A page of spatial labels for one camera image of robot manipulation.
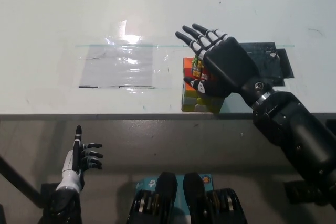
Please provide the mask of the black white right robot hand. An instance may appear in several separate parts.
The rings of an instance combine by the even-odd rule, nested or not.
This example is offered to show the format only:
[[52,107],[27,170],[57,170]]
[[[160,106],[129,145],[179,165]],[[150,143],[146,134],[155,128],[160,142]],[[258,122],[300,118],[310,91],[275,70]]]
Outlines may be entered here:
[[189,46],[214,77],[213,80],[185,77],[184,82],[198,93],[219,98],[237,93],[254,108],[275,92],[272,81],[261,76],[254,61],[234,37],[199,24],[184,25],[182,29],[184,32],[177,31],[176,37]]

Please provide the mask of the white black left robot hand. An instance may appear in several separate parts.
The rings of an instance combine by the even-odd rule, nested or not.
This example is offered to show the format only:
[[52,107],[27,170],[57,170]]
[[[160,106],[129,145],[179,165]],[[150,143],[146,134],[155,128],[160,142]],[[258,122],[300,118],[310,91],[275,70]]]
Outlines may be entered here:
[[73,148],[67,153],[62,168],[62,180],[58,190],[74,190],[80,193],[85,185],[84,172],[96,168],[102,169],[103,155],[95,149],[102,148],[102,144],[82,142],[82,127],[76,127]]

